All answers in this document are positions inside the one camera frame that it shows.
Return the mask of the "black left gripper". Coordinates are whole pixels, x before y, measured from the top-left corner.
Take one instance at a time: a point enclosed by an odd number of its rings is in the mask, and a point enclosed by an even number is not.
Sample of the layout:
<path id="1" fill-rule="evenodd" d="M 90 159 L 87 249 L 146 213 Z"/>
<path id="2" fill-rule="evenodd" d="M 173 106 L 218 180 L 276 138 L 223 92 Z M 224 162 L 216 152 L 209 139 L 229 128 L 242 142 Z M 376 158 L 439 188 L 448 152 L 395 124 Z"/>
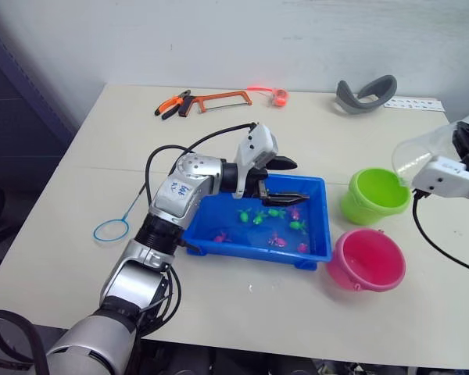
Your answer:
<path id="1" fill-rule="evenodd" d="M 268 170 L 293 170 L 298 164 L 286 157 L 275 156 L 267 163 Z M 273 193 L 268 194 L 265 180 L 268 178 L 266 168 L 252 168 L 247 173 L 243 198 L 258 198 L 267 207 L 288 207 L 307 201 L 310 197 L 300 193 Z"/>

